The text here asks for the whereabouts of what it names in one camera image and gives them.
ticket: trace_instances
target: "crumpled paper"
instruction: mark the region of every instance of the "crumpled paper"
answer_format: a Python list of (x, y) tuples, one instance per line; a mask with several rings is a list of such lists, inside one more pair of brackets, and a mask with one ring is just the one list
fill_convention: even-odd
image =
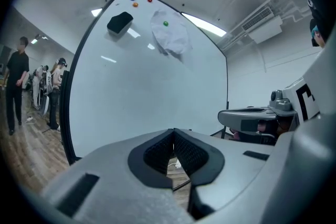
[(192, 49), (181, 14), (159, 9), (151, 19), (151, 27), (156, 41), (166, 52), (183, 54)]

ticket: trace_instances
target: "whiteboard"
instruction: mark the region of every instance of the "whiteboard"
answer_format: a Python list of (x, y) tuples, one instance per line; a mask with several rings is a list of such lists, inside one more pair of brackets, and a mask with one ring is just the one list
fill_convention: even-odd
[[(70, 72), (69, 127), (77, 157), (168, 128), (206, 135), (223, 128), (217, 114), (227, 102), (225, 56), (183, 16), (193, 49), (179, 59), (161, 53), (150, 25), (158, 9), (175, 11), (159, 0), (113, 0), (84, 36)], [(107, 23), (122, 12), (133, 22), (115, 38)]]

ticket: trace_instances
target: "whiteboard frame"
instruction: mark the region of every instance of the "whiteboard frame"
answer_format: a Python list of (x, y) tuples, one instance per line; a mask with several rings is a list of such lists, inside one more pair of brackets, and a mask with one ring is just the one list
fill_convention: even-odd
[[(96, 25), (97, 21), (100, 19), (100, 16), (105, 12), (105, 10), (114, 1), (115, 0), (109, 0), (105, 4), (102, 11), (93, 20), (93, 22), (91, 23), (89, 28), (86, 30), (86, 32), (85, 32), (84, 36), (82, 37), (82, 39), (79, 43), (79, 46), (76, 50), (74, 59), (73, 59), (72, 64), (71, 64), (70, 71), (69, 72), (64, 71), (64, 74), (63, 74), (61, 93), (60, 93), (59, 117), (60, 117), (60, 128), (61, 128), (62, 143), (63, 143), (64, 151), (65, 151), (65, 154), (67, 156), (67, 159), (68, 159), (68, 162), (69, 162), (70, 165), (81, 159), (80, 157), (77, 157), (75, 155), (75, 150), (73, 148), (72, 139), (71, 139), (71, 131), (70, 131), (70, 117), (69, 117), (70, 107), (69, 107), (69, 104), (70, 104), (70, 93), (71, 93), (71, 85), (72, 85), (73, 76), (75, 74), (76, 65), (77, 65), (78, 59), (80, 57), (80, 54), (82, 52), (82, 49), (83, 49), (83, 47), (86, 43), (87, 38), (91, 34), (91, 31), (92, 31), (93, 27)], [(159, 1), (159, 2), (163, 3), (164, 5), (170, 7), (174, 11), (182, 14), (176, 8), (173, 8), (172, 6), (168, 5), (167, 3), (165, 3), (161, 0), (157, 0), (157, 1)], [(218, 46), (200, 28), (198, 28), (198, 29), (216, 46), (216, 48), (223, 54), (223, 56), (225, 57), (225, 60), (226, 60), (225, 54), (218, 48)], [(226, 62), (226, 78), (228, 78), (227, 61), (225, 61), (225, 62)], [(228, 104), (227, 103), (227, 99), (228, 99), (228, 79), (227, 79), (226, 87), (227, 87), (227, 89), (226, 89), (226, 104), (225, 105), (227, 106), (227, 104)]]

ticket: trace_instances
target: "black pants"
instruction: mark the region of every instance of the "black pants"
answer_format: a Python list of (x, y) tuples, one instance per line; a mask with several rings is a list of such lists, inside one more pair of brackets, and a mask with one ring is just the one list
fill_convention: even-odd
[(56, 130), (58, 128), (58, 124), (56, 121), (56, 108), (58, 97), (59, 97), (59, 89), (53, 89), (52, 93), (49, 95), (50, 98), (49, 126), (53, 130)]
[(6, 89), (6, 110), (7, 110), (7, 123), (10, 130), (14, 130), (14, 109), (13, 99), (15, 102), (15, 113), (18, 121), (21, 121), (21, 105), (22, 105), (22, 88), (18, 86), (7, 85)]

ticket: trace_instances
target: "wooden floor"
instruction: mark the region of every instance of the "wooden floor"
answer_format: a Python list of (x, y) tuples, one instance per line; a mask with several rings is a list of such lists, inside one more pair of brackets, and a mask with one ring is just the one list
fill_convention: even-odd
[[(15, 133), (8, 135), (5, 111), (5, 92), (0, 89), (0, 147), (7, 165), (17, 182), (39, 193), (57, 174), (69, 167), (64, 148), (60, 142), (61, 135), (49, 130), (49, 114), (41, 118), (31, 107), (30, 96), (23, 92), (22, 126), (15, 119)], [(188, 180), (182, 168), (175, 165), (168, 167), (169, 178), (176, 187)], [(174, 192), (179, 205), (187, 207), (190, 184)]]

